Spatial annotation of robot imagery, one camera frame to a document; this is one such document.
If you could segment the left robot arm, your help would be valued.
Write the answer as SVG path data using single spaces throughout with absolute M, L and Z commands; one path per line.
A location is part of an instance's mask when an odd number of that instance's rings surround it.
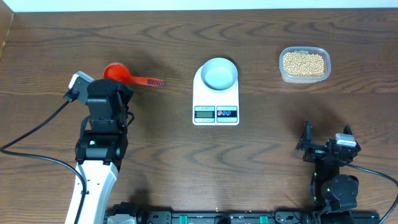
M 134 92 L 112 79 L 84 84 L 81 78 L 72 91 L 90 113 L 81 122 L 75 146 L 78 176 L 65 221 L 102 223 L 128 145 L 127 104 Z

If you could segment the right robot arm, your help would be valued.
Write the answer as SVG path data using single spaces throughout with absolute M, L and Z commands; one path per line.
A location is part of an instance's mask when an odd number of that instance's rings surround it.
M 303 151 L 303 161 L 315 164 L 310 191 L 320 210 L 345 212 L 357 206 L 359 180 L 340 173 L 361 150 L 349 126 L 324 145 L 312 143 L 312 124 L 306 121 L 296 150 Z

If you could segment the red measuring scoop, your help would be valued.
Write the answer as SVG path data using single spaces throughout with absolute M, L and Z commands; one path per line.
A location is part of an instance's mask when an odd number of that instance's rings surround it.
M 135 77 L 129 69 L 121 63 L 109 64 L 103 72 L 103 78 L 116 80 L 125 85 L 164 86 L 165 82 L 158 78 Z

